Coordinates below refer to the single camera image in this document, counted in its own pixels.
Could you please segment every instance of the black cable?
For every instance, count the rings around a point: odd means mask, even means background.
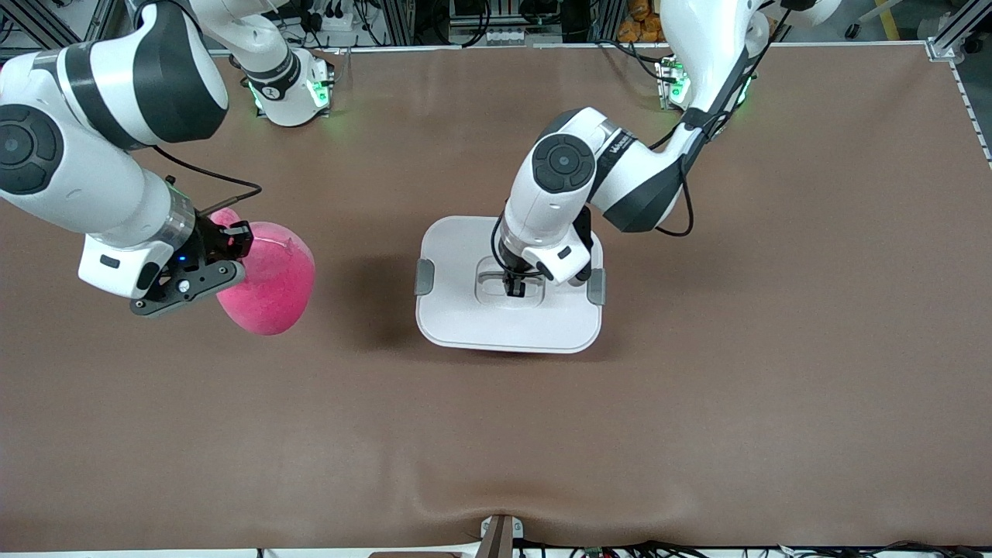
[[[675,238],[682,238],[684,236],[688,236],[689,233],[692,232],[692,226],[695,225],[695,211],[692,210],[692,196],[690,196],[688,193],[688,179],[685,177],[684,162],[685,162],[685,155],[682,155],[679,157],[679,175],[680,175],[679,178],[682,181],[682,191],[685,192],[685,210],[688,211],[688,224],[685,226],[685,230],[681,230],[678,232],[675,232],[673,230],[667,230],[665,228],[662,228],[660,225],[655,227],[656,231],[667,234],[668,236],[674,236]],[[689,552],[689,554],[693,556],[697,556],[697,558],[699,556],[705,558],[705,555],[703,555],[701,552],[699,552],[698,554]]]
[[[646,71],[648,75],[650,75],[654,79],[657,79],[658,81],[664,81],[665,83],[675,83],[677,81],[674,77],[661,76],[651,71],[651,69],[648,68],[648,65],[645,64],[644,58],[641,57],[641,55],[637,54],[637,47],[634,46],[633,42],[630,43],[630,52],[637,60],[638,64],[641,65],[641,68],[643,68],[644,71]]]
[[[535,0],[531,0],[531,6],[535,7],[534,12],[525,12],[524,11],[525,4],[526,2],[520,3],[520,17],[524,18],[524,21],[526,21],[527,23],[531,25],[545,26],[545,25],[555,25],[561,22],[560,9],[558,10],[557,13],[551,14],[548,17],[544,17],[537,12],[537,2]]]
[[[637,60],[638,64],[641,65],[641,68],[648,75],[650,75],[654,79],[657,79],[658,81],[664,81],[665,83],[675,83],[676,82],[676,80],[673,77],[668,77],[668,76],[664,76],[664,75],[658,75],[658,74],[654,73],[653,71],[651,71],[651,69],[648,68],[648,64],[657,64],[657,63],[661,62],[662,59],[656,59],[656,58],[651,58],[651,57],[646,57],[646,56],[641,55],[640,53],[637,52],[637,47],[634,46],[634,43],[629,43],[628,44],[630,50],[625,49],[624,46],[621,45],[620,43],[618,43],[616,41],[610,41],[609,39],[598,39],[596,41],[593,41],[593,43],[596,44],[596,45],[612,45],[613,47],[616,47],[616,49],[618,51],[620,51],[621,53],[627,55],[628,57],[634,57],[634,59]]]
[[[676,135],[676,130],[678,128],[679,128],[679,125],[678,124],[676,124],[675,126],[673,126],[672,129],[669,130],[669,133],[665,134],[665,137],[663,137],[662,139],[660,139],[660,140],[656,141],[655,143],[649,145],[648,146],[648,149],[654,151],[654,150],[658,149],[659,147],[661,147],[662,144],[664,144],[665,142],[667,142],[670,139],[672,139],[672,136]]]
[[[0,43],[3,43],[7,39],[10,39],[10,34],[14,32],[14,21],[7,19],[7,14],[0,14],[0,17],[3,18],[0,19],[0,33],[3,33],[3,38],[0,39]]]
[[[198,167],[196,165],[192,165],[190,163],[187,163],[186,161],[184,161],[184,160],[182,160],[182,159],[180,159],[178,157],[175,157],[173,155],[170,155],[169,153],[166,152],[166,150],[162,149],[161,147],[159,147],[157,145],[153,145],[152,146],[152,149],[154,149],[159,155],[165,157],[166,159],[169,159],[170,161],[172,161],[173,163],[176,163],[180,167],[184,167],[186,169],[190,169],[191,171],[200,173],[202,175],[207,175],[210,178],[214,178],[214,179],[217,179],[217,180],[222,180],[224,182],[229,182],[231,184],[237,184],[239,186],[243,186],[243,187],[248,188],[248,189],[251,190],[251,192],[248,192],[246,194],[240,194],[240,195],[235,196],[233,198],[228,198],[228,199],[224,200],[223,202],[214,204],[214,205],[210,206],[209,208],[202,210],[200,213],[202,213],[204,215],[210,215],[211,213],[217,212],[217,211],[219,211],[221,209],[230,208],[231,206],[237,204],[238,202],[243,202],[243,201],[245,201],[245,200],[247,200],[247,199],[249,199],[249,198],[251,198],[253,196],[258,196],[259,194],[262,194],[262,187],[259,186],[259,185],[257,185],[257,184],[255,184],[255,183],[253,183],[253,182],[248,182],[248,181],[244,181],[244,180],[241,180],[241,179],[236,179],[236,178],[228,177],[226,175],[221,175],[219,173],[214,173],[213,171],[207,171],[206,169],[202,169],[202,168],[200,168],[200,167]]]
[[[379,39],[375,36],[375,33],[372,32],[372,26],[369,24],[369,21],[368,21],[368,18],[369,18],[369,7],[368,7],[368,4],[365,3],[365,2],[361,2],[361,4],[363,4],[365,6],[364,9],[358,7],[358,5],[359,5],[359,1],[358,0],[355,0],[355,2],[354,2],[355,13],[358,14],[358,19],[361,20],[361,22],[362,22],[362,29],[364,29],[364,30],[366,30],[368,32],[369,38],[372,39],[372,42],[375,43],[376,47],[385,47],[386,44],[385,43],[380,43],[379,42]]]
[[[313,43],[314,43],[313,47],[315,49],[329,49],[330,48],[330,45],[322,45],[320,43],[320,37],[318,37],[316,35],[316,31],[314,31],[314,30],[307,31],[307,27],[310,26],[310,23],[309,22],[307,23],[306,26],[304,26],[304,20],[307,18],[307,15],[309,15],[310,12],[307,12],[305,14],[303,11],[300,10],[300,7],[297,6],[292,1],[289,2],[289,4],[293,8],[293,11],[296,12],[298,16],[300,16],[300,29],[303,29],[304,30],[304,38],[303,38],[303,42],[300,43],[300,46],[301,47],[305,47],[307,45],[307,34],[310,34],[310,35],[313,35]]]
[[[486,32],[489,31],[489,23],[492,21],[492,15],[493,15],[493,8],[492,8],[492,5],[489,3],[489,0],[479,0],[479,2],[482,4],[482,11],[479,12],[479,24],[478,24],[478,27],[476,28],[475,33],[472,34],[472,38],[469,39],[468,42],[467,43],[464,43],[464,44],[453,43],[449,39],[446,39],[445,36],[441,33],[440,27],[439,27],[440,22],[437,20],[438,19],[438,17],[437,17],[437,13],[438,13],[437,8],[439,6],[439,7],[441,7],[443,9],[442,1],[443,0],[434,0],[433,7],[431,9],[431,11],[433,12],[432,13],[432,15],[433,15],[433,17],[432,17],[432,26],[434,27],[434,33],[437,35],[437,38],[441,42],[443,42],[446,45],[458,45],[458,46],[462,47],[463,49],[467,49],[469,47],[474,46],[476,43],[478,43],[479,41],[481,41],[483,37],[486,36]],[[441,13],[443,14],[442,19],[443,19],[443,17],[450,18],[450,16],[447,14],[446,11],[441,12]]]
[[[527,272],[514,271],[509,267],[507,267],[505,263],[503,263],[503,258],[499,257],[499,252],[496,250],[496,233],[499,231],[499,224],[501,222],[503,222],[503,213],[500,213],[499,216],[496,217],[496,225],[493,226],[492,235],[489,236],[489,248],[492,250],[493,259],[496,260],[496,263],[500,266],[500,268],[503,271],[509,273],[510,275],[513,275],[514,277],[520,277],[525,279],[527,277],[544,277],[545,274],[540,271],[527,271]],[[572,551],[572,555],[569,558],[574,558],[575,551]]]
[[[657,63],[659,63],[659,62],[662,61],[662,59],[656,59],[656,58],[652,58],[652,57],[646,57],[646,56],[641,55],[641,54],[638,54],[636,52],[629,51],[629,50],[627,50],[627,47],[624,47],[619,42],[612,41],[610,39],[596,39],[592,43],[594,45],[610,45],[610,46],[616,47],[616,49],[618,51],[620,51],[621,53],[627,55],[628,57],[634,57],[636,59],[640,59],[640,60],[642,60],[642,61],[644,61],[644,62],[646,62],[648,64],[657,64]]]

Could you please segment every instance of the wire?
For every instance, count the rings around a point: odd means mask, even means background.
[[[248,189],[251,190],[251,192],[248,192],[246,194],[240,194],[240,195],[235,196],[233,198],[228,198],[228,199],[224,200],[223,202],[219,202],[217,204],[214,204],[214,205],[210,206],[207,209],[202,210],[200,213],[202,213],[204,215],[210,215],[211,213],[217,212],[217,211],[219,211],[221,209],[230,208],[231,206],[237,204],[238,202],[243,202],[243,201],[245,201],[245,200],[247,200],[247,199],[249,199],[249,198],[251,198],[253,196],[258,196],[259,194],[262,194],[262,187],[259,186],[259,185],[257,185],[257,184],[255,184],[255,183],[253,183],[253,182],[248,182],[248,181],[244,181],[244,180],[241,180],[241,179],[236,179],[236,178],[228,177],[226,175],[221,175],[219,173],[214,173],[213,171],[207,171],[206,169],[202,169],[202,168],[200,168],[200,167],[198,167],[196,165],[192,165],[190,163],[187,163],[186,161],[184,161],[184,160],[182,160],[182,159],[180,159],[178,157],[175,157],[173,155],[170,155],[169,153],[166,152],[166,150],[162,149],[161,147],[159,147],[157,145],[153,145],[152,146],[152,149],[154,149],[156,152],[158,152],[159,155],[165,157],[166,159],[169,159],[170,161],[172,161],[173,163],[176,163],[180,167],[184,167],[186,169],[190,169],[191,171],[200,173],[202,175],[207,175],[210,178],[214,178],[214,179],[217,179],[217,180],[222,180],[224,182],[229,182],[231,184],[237,184],[237,185],[240,185],[240,186],[244,186],[245,188],[248,188]]]
[[[595,44],[595,45],[611,45],[613,47],[616,47],[616,49],[618,51],[620,51],[621,53],[627,55],[628,57],[634,57],[634,58],[639,59],[639,60],[641,60],[643,62],[646,62],[648,64],[657,64],[657,63],[659,63],[659,62],[662,61],[662,59],[656,59],[656,58],[652,58],[652,57],[646,57],[646,56],[644,56],[642,54],[637,53],[636,51],[628,50],[627,47],[624,47],[619,42],[612,41],[610,39],[596,39],[592,43]]]
[[[307,15],[304,14],[304,11],[302,11],[300,9],[300,7],[297,6],[296,3],[293,2],[293,1],[289,2],[289,5],[290,5],[290,7],[293,8],[293,11],[296,12],[298,16],[300,16],[300,29],[303,29],[304,30],[303,42],[300,44],[300,46],[301,47],[305,47],[307,45],[307,34],[310,34],[310,35],[313,35],[314,48],[316,48],[316,49],[329,49],[330,48],[330,45],[322,45],[320,43],[320,37],[318,37],[316,35],[316,31],[313,31],[313,30],[307,31],[307,27],[309,27],[310,25],[306,25],[304,27],[304,22],[305,22],[305,19],[307,18]]]
[[[7,14],[0,14],[0,17],[3,18],[0,20],[0,33],[3,33],[3,37],[0,38],[0,43],[4,43],[10,39],[10,34],[14,33],[14,20],[8,19]]]
[[[467,49],[468,47],[474,46],[476,43],[481,41],[483,37],[486,36],[486,32],[489,31],[489,23],[490,21],[492,21],[492,15],[493,15],[493,8],[492,5],[489,3],[489,0],[479,0],[483,8],[482,11],[479,12],[478,28],[476,28],[475,33],[472,35],[472,38],[469,39],[468,42],[464,44],[453,43],[448,39],[446,39],[444,35],[441,33],[439,27],[440,22],[437,20],[436,14],[438,13],[437,11],[438,7],[440,7],[443,10],[442,1],[443,0],[434,0],[434,7],[432,8],[432,12],[434,12],[432,26],[434,27],[434,33],[437,35],[437,38],[439,40],[441,40],[446,45],[459,45],[463,49]],[[446,12],[441,12],[441,13],[443,14],[441,16],[442,19],[444,16],[450,18],[450,16],[448,16]]]
[[[375,43],[375,46],[376,47],[385,47],[386,44],[385,43],[380,43],[379,42],[379,38],[377,38],[375,36],[375,33],[372,32],[372,25],[369,24],[369,20],[368,20],[368,18],[369,18],[369,7],[368,7],[368,4],[365,3],[365,2],[361,2],[361,4],[365,6],[364,9],[359,8],[358,7],[359,2],[358,2],[358,0],[355,0],[355,3],[354,3],[355,13],[358,14],[358,19],[361,20],[361,22],[362,22],[362,29],[364,29],[364,30],[366,30],[368,32],[369,38],[372,39],[372,42]]]
[[[635,59],[637,59],[637,62],[638,62],[638,64],[641,65],[641,68],[643,68],[644,71],[646,71],[648,73],[648,75],[650,75],[654,79],[657,79],[658,81],[664,81],[665,83],[675,83],[677,81],[674,77],[668,77],[666,75],[665,76],[658,75],[658,74],[654,73],[653,71],[651,71],[651,69],[648,68],[648,65],[645,64],[644,58],[641,57],[641,55],[637,54],[637,48],[634,47],[634,43],[633,42],[630,43],[630,54]]]
[[[682,238],[688,236],[692,232],[692,227],[695,225],[695,211],[692,210],[692,196],[688,193],[688,179],[685,177],[685,155],[679,156],[679,175],[682,181],[682,191],[685,192],[685,210],[688,211],[688,224],[685,226],[685,230],[678,232],[667,230],[662,228],[660,225],[655,227],[655,230],[668,236],[674,236],[675,238]]]
[[[493,226],[492,235],[489,236],[489,248],[492,250],[493,258],[496,260],[496,263],[499,264],[500,268],[503,271],[509,273],[514,277],[521,277],[521,278],[543,277],[544,273],[540,271],[527,271],[527,272],[514,271],[513,269],[507,267],[505,263],[503,263],[503,259],[499,257],[499,252],[496,250],[496,233],[499,231],[499,225],[501,222],[503,222],[503,213],[500,213],[499,216],[496,217],[496,225]],[[574,551],[572,551],[572,555],[569,558],[574,558],[575,551],[578,550],[579,549],[576,548]]]
[[[665,134],[665,137],[663,137],[662,139],[660,139],[660,140],[656,141],[655,143],[649,145],[648,146],[648,149],[654,151],[654,150],[658,149],[659,147],[661,147],[662,144],[664,144],[665,142],[667,142],[670,139],[672,139],[672,136],[676,135],[676,130],[677,129],[679,129],[679,125],[678,124],[676,124],[675,126],[672,126],[672,129],[669,130],[669,133]]]

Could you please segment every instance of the black joint cap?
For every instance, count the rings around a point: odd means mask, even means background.
[[[0,106],[0,190],[19,196],[48,187],[62,161],[62,133],[33,106]]]
[[[588,184],[596,159],[584,141],[569,134],[552,134],[538,142],[531,165],[538,186],[545,192],[563,194]]]

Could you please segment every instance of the metal frame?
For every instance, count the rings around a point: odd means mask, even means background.
[[[0,47],[0,62],[38,50],[61,49],[83,41],[105,39],[119,9],[118,0],[97,0],[89,28],[81,38],[41,0],[0,0],[0,10],[38,44],[36,49]]]
[[[414,22],[417,11],[413,0],[381,0],[386,18],[390,45],[407,46],[414,43]]]
[[[954,52],[962,39],[992,12],[992,0],[971,0],[961,6],[950,16],[947,23],[936,33],[935,37],[927,39],[927,54],[932,61],[953,61],[957,57]]]

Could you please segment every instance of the brown table surface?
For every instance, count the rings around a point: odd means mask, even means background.
[[[0,548],[992,542],[992,173],[924,48],[775,48],[690,174],[696,231],[600,217],[609,301],[573,356],[418,332],[421,237],[496,214],[559,112],[675,117],[596,50],[361,54],[300,129],[231,112],[176,146],[297,231],[303,319],[160,320],[75,277],[82,239],[0,207]],[[235,190],[172,173],[202,207]],[[671,221],[682,222],[682,209]]]

